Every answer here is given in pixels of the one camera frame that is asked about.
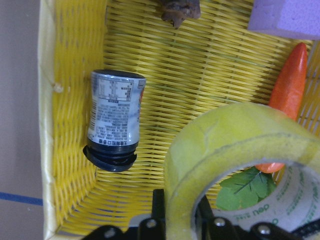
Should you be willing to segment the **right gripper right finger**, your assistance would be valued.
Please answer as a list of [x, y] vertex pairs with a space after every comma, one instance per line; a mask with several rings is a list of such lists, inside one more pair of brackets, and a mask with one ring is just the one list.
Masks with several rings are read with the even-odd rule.
[[263, 221], [244, 230], [224, 217], [214, 216], [210, 203], [204, 196], [195, 212], [195, 233], [198, 240], [318, 240], [320, 220], [316, 219], [292, 231]]

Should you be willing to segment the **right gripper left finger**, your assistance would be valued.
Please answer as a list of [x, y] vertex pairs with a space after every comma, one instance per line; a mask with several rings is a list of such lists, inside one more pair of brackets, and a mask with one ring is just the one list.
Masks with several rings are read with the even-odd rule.
[[152, 193], [152, 209], [150, 216], [135, 218], [138, 223], [132, 224], [126, 231], [114, 225], [103, 225], [86, 235], [86, 240], [164, 240], [165, 200], [164, 190], [156, 189]]

